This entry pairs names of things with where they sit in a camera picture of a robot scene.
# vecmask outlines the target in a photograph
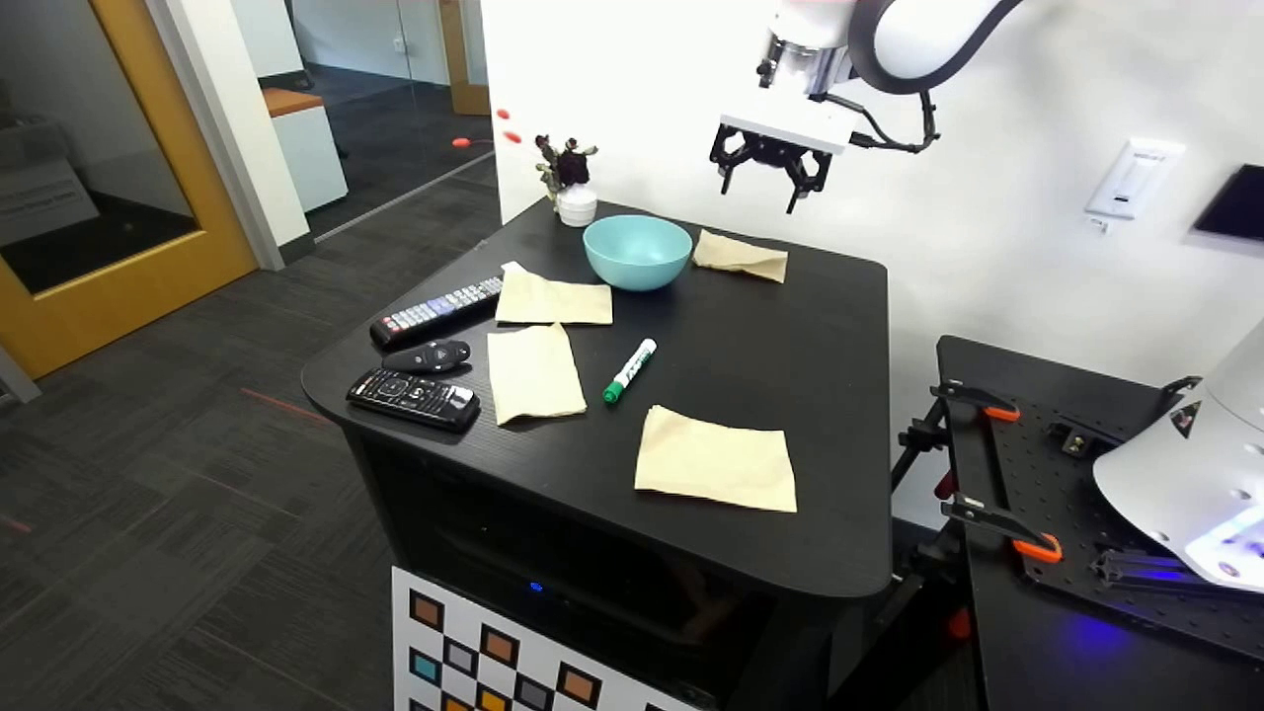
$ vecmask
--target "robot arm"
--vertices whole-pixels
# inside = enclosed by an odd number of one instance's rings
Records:
[[[778,167],[795,181],[795,211],[799,198],[826,189],[830,157],[846,145],[921,153],[941,138],[926,90],[950,81],[1015,6],[778,0],[766,54],[753,66],[759,90],[724,116],[712,144],[724,189],[741,161]],[[889,96],[921,96],[924,138],[897,144],[862,102],[833,96],[857,81]],[[867,133],[821,121],[821,102],[862,116]]]

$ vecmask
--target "cable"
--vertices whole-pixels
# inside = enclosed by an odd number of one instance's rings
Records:
[[[930,102],[930,96],[926,90],[916,90],[916,98],[921,98],[921,144],[897,144],[897,138],[889,138],[886,131],[879,131],[879,121],[862,107],[862,102],[851,102],[851,98],[846,98],[846,96],[817,96],[821,102],[833,102],[833,107],[846,107],[846,110],[851,110],[851,116],[862,116],[866,121],[867,121],[867,131],[875,133],[851,133],[851,145],[862,145],[862,152],[905,152],[905,153],[921,153],[921,152],[926,152],[937,138],[941,138],[941,131],[937,131],[937,102]]]

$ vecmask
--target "floor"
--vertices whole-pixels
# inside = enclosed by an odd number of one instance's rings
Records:
[[[388,706],[388,543],[301,362],[497,224],[494,161],[0,416],[0,706]]]
[[[310,237],[491,152],[491,120],[451,116],[447,87],[339,66],[306,66],[306,87],[323,98],[348,177],[348,198],[306,212]]]

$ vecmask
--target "black remote control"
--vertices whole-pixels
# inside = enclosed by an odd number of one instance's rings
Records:
[[[388,314],[367,333],[371,333],[371,340],[377,348],[418,343],[418,340],[431,340],[439,333],[451,333],[451,328],[463,328],[463,323],[472,323],[472,319],[491,315],[497,295],[501,295],[501,281],[491,275],[491,281],[440,294],[433,302]]]
[[[465,340],[431,340],[418,348],[388,352],[388,372],[412,372],[412,374],[454,374],[471,372],[471,343]]]
[[[348,404],[439,431],[471,431],[477,420],[477,397],[471,387],[406,372],[363,372],[348,393]]]

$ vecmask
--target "green marker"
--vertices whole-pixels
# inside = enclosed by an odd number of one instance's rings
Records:
[[[630,361],[609,379],[609,387],[600,393],[600,404],[618,404],[626,385],[634,379],[634,372],[645,368],[649,357],[655,357],[660,343],[655,340],[638,340],[638,348],[630,352]]]

